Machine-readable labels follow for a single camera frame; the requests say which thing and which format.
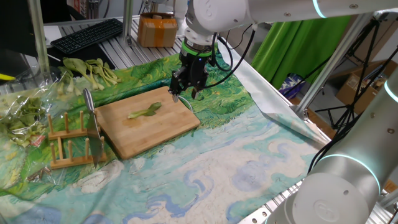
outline wooden cutting board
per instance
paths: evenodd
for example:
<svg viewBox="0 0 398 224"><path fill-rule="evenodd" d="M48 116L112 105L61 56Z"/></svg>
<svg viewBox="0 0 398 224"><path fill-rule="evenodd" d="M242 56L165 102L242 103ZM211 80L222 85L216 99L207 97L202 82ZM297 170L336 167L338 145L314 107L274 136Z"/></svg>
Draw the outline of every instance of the wooden cutting board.
<svg viewBox="0 0 398 224"><path fill-rule="evenodd" d="M168 89L165 86L95 109L101 130L122 159L199 126L199 119L181 101L174 103ZM156 102L161 102L162 107L155 115L127 118L129 113L146 110Z"/></svg>

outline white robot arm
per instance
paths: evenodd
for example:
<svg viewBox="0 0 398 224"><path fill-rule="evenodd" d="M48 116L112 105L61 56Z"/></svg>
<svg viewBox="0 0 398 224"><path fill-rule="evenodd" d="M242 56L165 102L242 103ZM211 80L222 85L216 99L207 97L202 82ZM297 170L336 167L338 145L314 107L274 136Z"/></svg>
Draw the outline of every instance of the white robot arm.
<svg viewBox="0 0 398 224"><path fill-rule="evenodd" d="M397 6L396 0L192 0L187 24L194 32L212 35L242 24L345 16Z"/></svg>
<svg viewBox="0 0 398 224"><path fill-rule="evenodd" d="M174 98L205 86L211 36L242 24L317 19L398 7L398 0L191 0ZM398 70L340 142L284 201L266 224L362 224L398 164Z"/></svg>

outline knife handle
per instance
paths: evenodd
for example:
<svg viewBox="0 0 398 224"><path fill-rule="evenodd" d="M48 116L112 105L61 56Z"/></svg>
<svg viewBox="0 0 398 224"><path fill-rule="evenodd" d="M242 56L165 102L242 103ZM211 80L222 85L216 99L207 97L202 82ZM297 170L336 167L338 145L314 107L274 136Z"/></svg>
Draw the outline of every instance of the knife handle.
<svg viewBox="0 0 398 224"><path fill-rule="evenodd" d="M86 88L83 90L83 95L85 97L85 103L88 108L88 110L92 113L94 113L94 103L93 103L93 97L91 96L90 91L88 91Z"/></svg>

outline green backdrop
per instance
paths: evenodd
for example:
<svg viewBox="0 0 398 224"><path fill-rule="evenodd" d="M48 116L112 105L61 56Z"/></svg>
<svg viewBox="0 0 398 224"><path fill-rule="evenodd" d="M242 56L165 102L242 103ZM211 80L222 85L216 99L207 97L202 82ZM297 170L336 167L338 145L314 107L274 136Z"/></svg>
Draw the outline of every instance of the green backdrop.
<svg viewBox="0 0 398 224"><path fill-rule="evenodd" d="M275 23L252 66L279 89L289 73L308 75L335 51L350 16ZM320 73L307 81L312 82Z"/></svg>

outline black keyboard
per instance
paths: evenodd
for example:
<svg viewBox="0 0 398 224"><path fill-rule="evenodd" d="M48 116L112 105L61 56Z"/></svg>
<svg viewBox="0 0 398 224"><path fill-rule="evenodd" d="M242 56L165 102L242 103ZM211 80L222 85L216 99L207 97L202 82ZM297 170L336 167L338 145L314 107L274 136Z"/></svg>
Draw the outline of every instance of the black keyboard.
<svg viewBox="0 0 398 224"><path fill-rule="evenodd" d="M65 54L71 54L92 44L119 35L122 31L122 22L117 19L108 19L91 27L87 27L86 29L51 41L51 45Z"/></svg>

